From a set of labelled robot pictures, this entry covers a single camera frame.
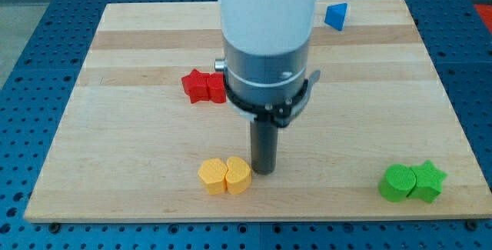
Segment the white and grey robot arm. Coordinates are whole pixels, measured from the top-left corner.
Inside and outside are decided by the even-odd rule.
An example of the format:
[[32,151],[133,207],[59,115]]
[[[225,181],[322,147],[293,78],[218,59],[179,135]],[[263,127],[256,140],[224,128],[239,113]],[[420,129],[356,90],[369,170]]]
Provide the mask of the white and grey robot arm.
[[252,122],[288,126],[304,109],[317,0],[218,0],[228,100]]

